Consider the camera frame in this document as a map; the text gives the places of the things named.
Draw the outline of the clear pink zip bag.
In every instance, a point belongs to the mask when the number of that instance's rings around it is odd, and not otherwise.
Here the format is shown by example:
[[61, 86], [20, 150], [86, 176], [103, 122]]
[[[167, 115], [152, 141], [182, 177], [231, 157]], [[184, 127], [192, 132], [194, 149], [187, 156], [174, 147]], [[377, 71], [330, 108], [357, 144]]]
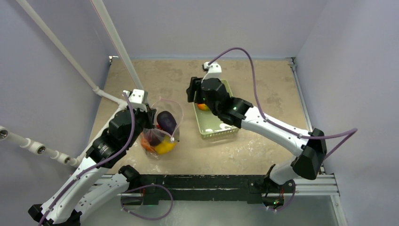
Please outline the clear pink zip bag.
[[[177, 144], [178, 144], [180, 142], [180, 125], [181, 125], [181, 123], [182, 123], [182, 121], [184, 119], [184, 111], [183, 111], [182, 106], [177, 101], [169, 100], [169, 99], [165, 99], [165, 98], [161, 98], [160, 97], [159, 100], [157, 100], [154, 104], [152, 104], [151, 108], [156, 110], [156, 114], [155, 114], [154, 121], [153, 121], [154, 122], [154, 128], [153, 129], [144, 129], [144, 131], [140, 134], [140, 140], [143, 137], [145, 139], [147, 139], [148, 134], [150, 132], [153, 132], [153, 133], [162, 134], [163, 135], [163, 140], [169, 138], [170, 141], [172, 141], [172, 142], [176, 141]], [[156, 121], [157, 115], [160, 112], [162, 112], [162, 111], [169, 111], [170, 113], [172, 113], [172, 115], [174, 116], [174, 118], [175, 118], [175, 120], [177, 122], [177, 127], [176, 127], [176, 129], [175, 129], [175, 131], [174, 131], [174, 133], [172, 135], [170, 135], [167, 132], [163, 131], [160, 128], [160, 126], [158, 125], [157, 121]], [[146, 155], [148, 155], [148, 156], [150, 156], [152, 158], [156, 158], [156, 159], [159, 158], [159, 156], [163, 155], [163, 154], [162, 155], [158, 155], [156, 153], [150, 153], [150, 152], [147, 152], [147, 151], [145, 151], [145, 153], [146, 153]]]

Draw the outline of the orange fruit toy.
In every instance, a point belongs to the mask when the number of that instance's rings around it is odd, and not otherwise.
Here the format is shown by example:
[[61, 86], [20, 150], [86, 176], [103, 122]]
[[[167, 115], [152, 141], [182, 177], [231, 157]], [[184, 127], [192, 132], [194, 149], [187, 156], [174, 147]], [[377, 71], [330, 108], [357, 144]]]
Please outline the orange fruit toy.
[[156, 153], [155, 148], [151, 146], [147, 139], [145, 139], [144, 137], [141, 138], [141, 146], [147, 152]]

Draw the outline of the light green plastic basket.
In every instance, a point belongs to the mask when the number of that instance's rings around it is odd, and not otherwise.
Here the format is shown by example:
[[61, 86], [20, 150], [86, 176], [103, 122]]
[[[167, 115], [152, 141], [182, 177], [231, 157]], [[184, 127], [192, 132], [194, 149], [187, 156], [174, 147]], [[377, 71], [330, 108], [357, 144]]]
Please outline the light green plastic basket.
[[[227, 80], [221, 80], [226, 86], [227, 92], [232, 96], [232, 91]], [[219, 139], [229, 135], [233, 135], [239, 131], [239, 128], [223, 123], [211, 111], [201, 111], [197, 107], [197, 103], [192, 103], [197, 120], [197, 125], [201, 138]]]

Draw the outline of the orange green mango toy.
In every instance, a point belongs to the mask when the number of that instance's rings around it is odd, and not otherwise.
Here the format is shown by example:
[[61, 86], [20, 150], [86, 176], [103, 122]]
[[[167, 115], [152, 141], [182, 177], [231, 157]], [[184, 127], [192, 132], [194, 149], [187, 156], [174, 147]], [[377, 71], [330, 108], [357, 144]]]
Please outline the orange green mango toy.
[[206, 104], [197, 104], [197, 107], [201, 111], [209, 111], [209, 107]]

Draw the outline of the yellow bell pepper toy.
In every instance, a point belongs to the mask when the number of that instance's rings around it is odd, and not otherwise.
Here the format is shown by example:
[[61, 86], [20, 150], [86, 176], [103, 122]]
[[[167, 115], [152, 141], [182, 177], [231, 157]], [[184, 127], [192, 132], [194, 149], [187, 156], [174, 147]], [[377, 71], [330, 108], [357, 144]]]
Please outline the yellow bell pepper toy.
[[155, 152], [158, 155], [166, 154], [173, 150], [176, 144], [176, 141], [172, 142], [169, 138], [164, 139], [160, 144], [155, 146]]

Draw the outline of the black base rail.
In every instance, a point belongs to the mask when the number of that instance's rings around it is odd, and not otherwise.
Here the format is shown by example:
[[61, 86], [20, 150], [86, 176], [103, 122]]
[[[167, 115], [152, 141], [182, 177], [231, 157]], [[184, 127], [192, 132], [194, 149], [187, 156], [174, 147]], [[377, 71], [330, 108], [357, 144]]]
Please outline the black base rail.
[[264, 175], [122, 175], [128, 189], [142, 194], [145, 205], [160, 201], [222, 201], [283, 204], [281, 192], [292, 193], [294, 181], [276, 185]]

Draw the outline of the purple eggplant toy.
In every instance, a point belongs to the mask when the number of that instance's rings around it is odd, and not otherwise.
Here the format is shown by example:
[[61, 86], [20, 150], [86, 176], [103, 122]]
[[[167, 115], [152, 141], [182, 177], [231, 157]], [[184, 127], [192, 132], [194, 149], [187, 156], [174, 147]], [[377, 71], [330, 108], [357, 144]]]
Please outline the purple eggplant toy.
[[157, 115], [156, 121], [160, 128], [172, 135], [177, 127], [177, 122], [169, 111], [162, 111]]

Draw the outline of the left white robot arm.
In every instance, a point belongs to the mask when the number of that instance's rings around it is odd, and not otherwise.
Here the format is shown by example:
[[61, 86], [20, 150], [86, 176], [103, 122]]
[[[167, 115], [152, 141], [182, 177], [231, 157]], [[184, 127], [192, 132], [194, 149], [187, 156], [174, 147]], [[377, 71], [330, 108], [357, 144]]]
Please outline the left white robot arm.
[[66, 183], [43, 204], [34, 204], [28, 214], [41, 226], [79, 226], [83, 211], [75, 207], [89, 188], [112, 168], [144, 129], [154, 128], [156, 109], [139, 108], [116, 112], [95, 138], [81, 164]]

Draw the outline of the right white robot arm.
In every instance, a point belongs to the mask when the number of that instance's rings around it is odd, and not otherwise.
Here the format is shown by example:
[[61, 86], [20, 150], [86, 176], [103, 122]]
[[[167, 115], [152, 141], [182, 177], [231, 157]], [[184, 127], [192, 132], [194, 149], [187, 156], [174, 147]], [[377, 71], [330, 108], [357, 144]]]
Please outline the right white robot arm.
[[186, 94], [189, 103], [205, 104], [223, 123], [259, 134], [290, 151], [292, 160], [269, 168], [264, 179], [267, 190], [275, 192], [297, 177], [316, 179], [327, 154], [326, 143], [318, 139], [323, 131], [295, 129], [268, 116], [252, 103], [232, 97], [218, 78], [191, 77]]

